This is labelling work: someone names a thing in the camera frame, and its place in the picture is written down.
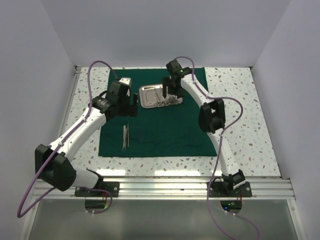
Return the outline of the steel instrument tray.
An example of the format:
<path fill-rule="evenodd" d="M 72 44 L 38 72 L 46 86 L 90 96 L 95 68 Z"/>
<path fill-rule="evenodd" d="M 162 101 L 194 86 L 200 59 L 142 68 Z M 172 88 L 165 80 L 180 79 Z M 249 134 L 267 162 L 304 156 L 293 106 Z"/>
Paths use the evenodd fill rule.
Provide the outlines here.
<path fill-rule="evenodd" d="M 161 84 L 144 85 L 139 88 L 140 105 L 144 109 L 160 108 L 179 105 L 183 98 L 167 94 L 163 97 L 163 86 Z"/>

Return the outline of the dark green surgical cloth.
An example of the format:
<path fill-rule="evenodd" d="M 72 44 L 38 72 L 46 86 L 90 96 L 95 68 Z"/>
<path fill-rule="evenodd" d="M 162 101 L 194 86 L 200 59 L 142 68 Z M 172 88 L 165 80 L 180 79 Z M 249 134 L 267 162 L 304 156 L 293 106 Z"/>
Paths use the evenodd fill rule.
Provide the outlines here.
<path fill-rule="evenodd" d="M 189 93 L 183 102 L 157 108 L 138 106 L 137 117 L 116 116 L 102 126 L 100 157 L 215 157 L 216 150 L 199 124 L 200 108 Z M 129 147 L 123 150 L 123 126 Z"/>

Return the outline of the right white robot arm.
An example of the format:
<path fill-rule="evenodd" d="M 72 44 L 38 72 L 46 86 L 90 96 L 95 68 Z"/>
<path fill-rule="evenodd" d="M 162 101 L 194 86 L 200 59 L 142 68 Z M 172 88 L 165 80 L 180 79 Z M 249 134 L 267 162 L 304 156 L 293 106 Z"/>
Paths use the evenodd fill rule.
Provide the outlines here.
<path fill-rule="evenodd" d="M 214 182 L 212 179 L 208 187 L 222 191 L 227 196 L 235 196 L 241 186 L 246 183 L 245 176 L 233 157 L 229 142 L 224 140 L 224 132 L 234 123 L 226 125 L 226 111 L 224 100 L 239 103 L 232 97 L 214 97 L 196 79 L 195 68 L 183 68 L 178 59 L 166 64 L 169 77 L 162 78 L 162 95 L 174 95 L 181 98 L 189 93 L 199 106 L 198 125 L 206 133 L 217 151 L 216 164 L 220 164 L 222 179 Z"/>

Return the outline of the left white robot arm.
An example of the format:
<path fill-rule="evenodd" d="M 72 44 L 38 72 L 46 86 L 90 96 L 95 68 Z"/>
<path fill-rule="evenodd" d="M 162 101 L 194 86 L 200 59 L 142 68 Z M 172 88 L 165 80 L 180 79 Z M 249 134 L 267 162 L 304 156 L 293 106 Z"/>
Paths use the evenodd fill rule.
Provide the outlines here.
<path fill-rule="evenodd" d="M 103 193 L 101 176 L 92 170 L 75 169 L 71 162 L 82 145 L 109 120 L 135 117 L 138 95 L 131 93 L 132 80 L 121 78 L 94 97 L 78 120 L 58 139 L 35 149 L 36 177 L 60 191 L 86 188 L 92 196 Z"/>

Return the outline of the aluminium left side rail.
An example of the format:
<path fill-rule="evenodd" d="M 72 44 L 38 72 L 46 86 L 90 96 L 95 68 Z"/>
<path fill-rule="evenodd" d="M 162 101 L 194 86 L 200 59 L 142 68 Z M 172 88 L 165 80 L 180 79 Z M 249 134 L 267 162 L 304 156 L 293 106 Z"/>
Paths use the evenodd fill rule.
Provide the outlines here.
<path fill-rule="evenodd" d="M 71 105 L 73 102 L 73 98 L 74 98 L 74 92 L 75 92 L 76 86 L 78 84 L 79 76 L 80 76 L 80 72 L 81 72 L 82 68 L 83 67 L 81 65 L 74 65 L 73 66 L 73 72 L 71 75 L 72 78 L 71 78 L 70 83 L 67 86 L 67 89 L 64 94 L 63 101 L 62 101 L 62 103 L 63 103 L 63 105 L 61 107 L 62 115 L 60 118 L 60 123 L 58 125 L 58 131 L 55 134 L 54 138 L 52 140 L 50 140 L 50 143 L 59 139 L 60 136 L 65 132 L 68 117 L 69 117 L 69 111 L 70 111 L 70 108 L 71 108 Z"/>

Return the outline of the aluminium rail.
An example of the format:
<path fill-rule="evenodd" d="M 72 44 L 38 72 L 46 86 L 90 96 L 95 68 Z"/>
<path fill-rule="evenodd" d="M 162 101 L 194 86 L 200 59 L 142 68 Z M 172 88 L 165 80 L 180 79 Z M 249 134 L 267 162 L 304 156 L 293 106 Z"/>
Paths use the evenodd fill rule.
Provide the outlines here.
<path fill-rule="evenodd" d="M 117 200 L 205 200 L 207 176 L 192 177 L 106 177 L 105 182 L 117 182 Z M 290 180 L 270 177 L 248 177 L 247 184 L 237 190 L 232 199 L 294 200 Z"/>
<path fill-rule="evenodd" d="M 72 78 L 71 78 L 70 83 L 67 86 L 67 89 L 64 94 L 63 101 L 62 101 L 62 103 L 63 103 L 63 105 L 61 107 L 62 115 L 60 118 L 60 123 L 58 125 L 58 131 L 55 134 L 54 138 L 52 140 L 50 140 L 50 143 L 59 139 L 60 136 L 65 132 L 68 117 L 69 117 L 69 111 L 70 111 L 70 108 L 71 108 L 71 105 L 73 102 L 73 98 L 74 98 L 74 92 L 75 92 L 76 86 L 78 84 L 79 76 L 80 76 L 80 72 L 81 72 L 82 68 L 83 67 L 81 65 L 74 65 L 73 66 L 73 72 L 71 75 Z"/>

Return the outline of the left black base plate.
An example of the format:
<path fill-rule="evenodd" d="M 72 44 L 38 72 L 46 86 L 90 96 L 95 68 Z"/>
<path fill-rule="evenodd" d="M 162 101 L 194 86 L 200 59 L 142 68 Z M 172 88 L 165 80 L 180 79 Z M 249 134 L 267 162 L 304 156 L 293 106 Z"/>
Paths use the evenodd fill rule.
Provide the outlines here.
<path fill-rule="evenodd" d="M 101 181 L 94 188 L 76 187 L 74 196 L 83 198 L 113 197 L 117 198 L 120 191 L 118 181 Z"/>

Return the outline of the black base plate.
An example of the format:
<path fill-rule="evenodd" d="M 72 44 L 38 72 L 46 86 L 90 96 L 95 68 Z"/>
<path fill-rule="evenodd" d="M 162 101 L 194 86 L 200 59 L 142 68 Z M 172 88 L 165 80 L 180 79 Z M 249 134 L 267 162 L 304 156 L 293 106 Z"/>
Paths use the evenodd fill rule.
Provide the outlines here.
<path fill-rule="evenodd" d="M 221 177 L 215 177 L 209 187 L 208 196 L 210 198 L 250 198 L 253 194 L 248 181 L 233 189 L 228 187 Z"/>
<path fill-rule="evenodd" d="M 120 191 L 118 181 L 101 181 L 94 188 L 76 187 L 74 196 L 83 198 L 113 197 L 117 198 Z"/>

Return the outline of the aluminium front rail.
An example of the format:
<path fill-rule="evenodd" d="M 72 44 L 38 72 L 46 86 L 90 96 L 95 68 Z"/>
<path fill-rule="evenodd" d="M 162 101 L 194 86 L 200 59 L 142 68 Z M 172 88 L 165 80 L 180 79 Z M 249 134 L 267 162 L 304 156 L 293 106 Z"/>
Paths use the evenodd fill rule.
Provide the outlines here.
<path fill-rule="evenodd" d="M 192 177 L 106 177 L 105 182 L 117 182 L 117 200 L 205 200 L 207 176 Z M 232 199 L 294 200 L 290 180 L 270 177 L 248 177 L 247 184 L 237 190 Z"/>

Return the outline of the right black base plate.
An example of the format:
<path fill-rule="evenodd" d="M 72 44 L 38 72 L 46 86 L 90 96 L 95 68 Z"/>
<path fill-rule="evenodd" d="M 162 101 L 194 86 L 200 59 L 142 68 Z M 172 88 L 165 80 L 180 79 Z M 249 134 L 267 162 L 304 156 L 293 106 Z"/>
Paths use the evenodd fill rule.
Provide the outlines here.
<path fill-rule="evenodd" d="M 250 198 L 253 194 L 248 181 L 233 189 L 228 187 L 221 177 L 215 177 L 209 187 L 208 196 L 210 198 Z"/>

